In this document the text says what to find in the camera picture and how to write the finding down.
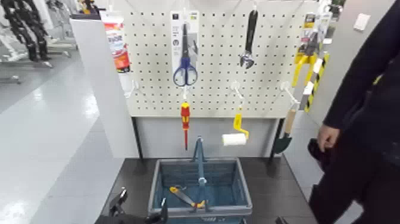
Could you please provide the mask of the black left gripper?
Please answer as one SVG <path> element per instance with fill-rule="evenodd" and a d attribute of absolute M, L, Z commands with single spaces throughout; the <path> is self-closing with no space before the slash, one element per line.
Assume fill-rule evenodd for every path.
<path fill-rule="evenodd" d="M 152 224 L 167 223 L 168 221 L 168 203 L 167 199 L 161 201 L 160 215 L 151 215 L 147 217 L 139 217 L 131 214 L 125 214 L 122 205 L 126 202 L 128 192 L 125 187 L 116 195 L 109 204 L 109 216 L 99 216 L 95 224 Z"/>

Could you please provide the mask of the person's bare hand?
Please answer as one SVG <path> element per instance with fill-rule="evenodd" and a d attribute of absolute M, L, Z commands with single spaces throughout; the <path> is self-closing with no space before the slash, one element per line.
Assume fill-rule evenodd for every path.
<path fill-rule="evenodd" d="M 322 125 L 318 131 L 317 143 L 321 152 L 325 152 L 328 148 L 333 148 L 339 137 L 340 130 Z"/>

